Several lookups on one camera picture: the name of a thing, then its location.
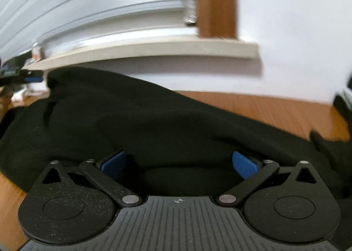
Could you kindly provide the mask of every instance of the blue gripper pad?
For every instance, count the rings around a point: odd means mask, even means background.
[[[101,164],[100,170],[103,174],[116,178],[125,168],[127,154],[125,151],[119,152]]]
[[[247,159],[239,152],[234,152],[232,154],[232,164],[235,171],[245,180],[259,171],[258,166],[254,162]]]
[[[27,83],[40,83],[44,81],[44,78],[42,77],[26,77],[25,82]]]

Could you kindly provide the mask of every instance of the crosshair marking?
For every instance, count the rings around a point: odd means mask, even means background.
[[[176,198],[174,201],[175,201],[177,204],[183,203],[183,199],[181,199],[181,198]]]

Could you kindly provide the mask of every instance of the ribbed black plate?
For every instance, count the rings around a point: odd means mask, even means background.
[[[238,211],[213,204],[209,197],[151,196],[124,208],[102,234],[70,246],[29,241],[21,251],[338,251],[328,241],[294,246],[261,237]]]

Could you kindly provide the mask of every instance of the black cloth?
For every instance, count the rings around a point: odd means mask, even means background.
[[[49,98],[10,110],[0,127],[0,169],[25,191],[51,160],[78,165],[119,150],[131,155],[119,182],[142,196],[217,196],[242,181],[233,151],[282,166],[307,160],[342,210],[334,242],[352,245],[351,142],[324,141],[315,132],[310,142],[107,71],[57,69],[48,86]]]

